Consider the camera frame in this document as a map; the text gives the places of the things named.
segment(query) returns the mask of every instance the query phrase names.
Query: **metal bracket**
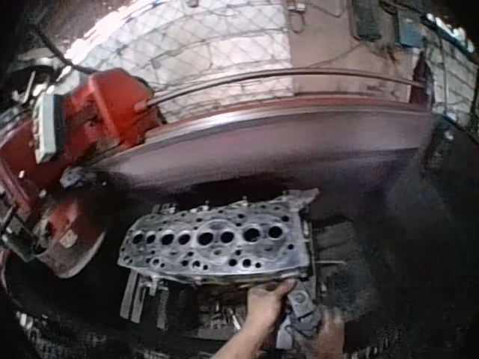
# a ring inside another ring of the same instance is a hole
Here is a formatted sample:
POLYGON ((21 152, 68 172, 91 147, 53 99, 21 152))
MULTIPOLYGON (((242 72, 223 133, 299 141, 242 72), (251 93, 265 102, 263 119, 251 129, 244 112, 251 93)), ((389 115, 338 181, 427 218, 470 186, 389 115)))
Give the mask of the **metal bracket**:
MULTIPOLYGON (((155 296, 157 289, 167 288, 158 286, 158 280, 151 280, 151 278, 141 275, 137 271, 130 271, 125 292, 123 294, 123 300, 120 306, 120 316, 122 318, 129 319, 134 323, 139 323, 141 321, 144 298, 147 292, 151 296, 155 296)), ((165 319, 160 318, 160 316, 162 315, 162 312, 165 311, 167 300, 168 292, 166 290, 162 290, 158 308, 159 317, 156 323, 156 326, 162 329, 165 328, 165 319)))

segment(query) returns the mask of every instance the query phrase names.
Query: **pipe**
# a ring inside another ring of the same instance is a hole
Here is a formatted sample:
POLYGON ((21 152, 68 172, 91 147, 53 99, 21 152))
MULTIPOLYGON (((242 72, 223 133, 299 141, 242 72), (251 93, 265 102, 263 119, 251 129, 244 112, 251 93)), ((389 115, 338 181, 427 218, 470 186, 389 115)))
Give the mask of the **pipe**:
POLYGON ((158 105, 162 102, 169 101, 170 99, 175 99, 177 97, 184 96, 189 93, 194 93, 200 90, 206 90, 207 88, 214 88, 216 86, 231 84, 234 82, 252 80, 252 79, 265 79, 269 77, 297 76, 297 75, 352 76, 352 77, 362 77, 365 79, 378 79, 383 81, 396 82, 399 84, 416 86, 418 88, 424 87, 424 84, 420 82, 412 81, 409 79, 403 79, 400 77, 383 75, 380 73, 372 73, 368 71, 349 70, 349 69, 311 69, 309 67, 295 67, 295 68, 261 70, 261 71, 254 71, 250 73, 241 73, 239 75, 225 76, 220 79, 205 81, 200 84, 192 85, 187 88, 184 88, 166 95, 155 96, 152 99, 141 101, 135 105, 135 112, 142 113, 148 110, 149 108, 155 105, 158 105))

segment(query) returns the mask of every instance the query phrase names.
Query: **wire mesh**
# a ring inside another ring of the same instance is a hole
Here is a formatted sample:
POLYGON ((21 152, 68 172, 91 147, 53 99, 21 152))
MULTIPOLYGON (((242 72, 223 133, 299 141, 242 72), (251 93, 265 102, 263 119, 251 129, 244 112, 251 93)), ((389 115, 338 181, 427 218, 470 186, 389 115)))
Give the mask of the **wire mesh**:
MULTIPOLYGON (((148 4, 123 18, 81 65, 120 67, 160 93, 218 77, 291 67, 282 0, 138 1, 148 4)), ((71 76, 64 90, 76 86, 71 76)), ((198 91, 161 105, 174 122, 243 102, 293 95, 291 77, 260 79, 198 91)))

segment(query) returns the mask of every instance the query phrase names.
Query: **hand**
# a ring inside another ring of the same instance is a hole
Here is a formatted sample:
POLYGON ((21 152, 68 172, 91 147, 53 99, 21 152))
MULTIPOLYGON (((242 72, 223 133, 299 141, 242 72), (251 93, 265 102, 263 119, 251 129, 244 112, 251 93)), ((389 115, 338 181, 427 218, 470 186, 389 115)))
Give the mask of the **hand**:
POLYGON ((281 312, 283 297, 295 286, 295 280, 286 280, 276 288, 274 285, 254 286, 248 291, 248 314, 245 328, 260 333, 269 333, 281 312))
POLYGON ((315 358, 341 359, 344 345, 344 321, 338 308, 323 311, 323 324, 312 343, 315 358))

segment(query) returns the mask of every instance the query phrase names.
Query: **cable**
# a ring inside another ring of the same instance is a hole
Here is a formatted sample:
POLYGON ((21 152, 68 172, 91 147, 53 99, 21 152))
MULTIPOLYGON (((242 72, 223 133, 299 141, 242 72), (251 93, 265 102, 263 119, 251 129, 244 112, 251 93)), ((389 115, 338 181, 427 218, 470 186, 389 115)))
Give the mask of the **cable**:
POLYGON ((352 52, 359 49, 363 45, 364 45, 363 43, 357 43, 356 45, 354 45, 353 47, 351 47, 347 51, 342 52, 341 54, 338 54, 333 58, 329 58, 328 60, 324 60, 324 61, 320 61, 320 62, 315 62, 314 64, 310 64, 307 67, 321 67, 321 66, 330 64, 331 62, 335 62, 336 60, 340 60, 342 58, 345 58, 346 56, 350 55, 352 52))
POLYGON ((308 4, 308 6, 311 6, 313 9, 321 11, 325 15, 335 17, 336 19, 340 19, 341 17, 343 17, 343 15, 344 15, 344 13, 346 12, 346 9, 347 9, 347 4, 343 4, 343 8, 341 9, 341 12, 336 14, 336 13, 332 13, 332 12, 328 11, 327 9, 325 9, 325 8, 319 6, 319 5, 313 4, 311 1, 308 1, 307 4, 308 4))
POLYGON ((220 79, 213 79, 205 82, 201 82, 187 88, 169 93, 163 96, 155 96, 152 99, 141 101, 135 105, 135 111, 137 113, 148 110, 150 107, 158 105, 162 102, 169 101, 170 99, 175 99, 180 96, 187 95, 189 93, 194 93, 200 90, 206 90, 208 88, 214 88, 216 86, 232 84, 235 82, 241 82, 246 80, 254 79, 267 79, 270 77, 279 77, 279 76, 297 76, 297 75, 330 75, 330 76, 352 76, 352 77, 362 77, 366 79, 377 79, 389 82, 396 82, 399 84, 416 86, 418 88, 424 88, 424 84, 409 79, 403 79, 401 77, 394 77, 389 75, 383 75, 380 73, 371 73, 369 71, 362 70, 350 70, 350 69, 311 69, 309 67, 294 67, 286 69, 272 69, 272 70, 261 70, 254 71, 250 73, 241 73, 239 75, 225 76, 220 79))
POLYGON ((65 65, 72 67, 74 70, 79 71, 80 73, 85 73, 87 75, 91 75, 95 73, 97 70, 91 69, 90 67, 83 67, 81 65, 74 64, 68 58, 65 58, 64 54, 60 51, 60 49, 46 36, 43 30, 40 28, 39 25, 31 25, 34 31, 37 33, 38 37, 42 40, 45 47, 52 52, 54 56, 60 59, 65 65))

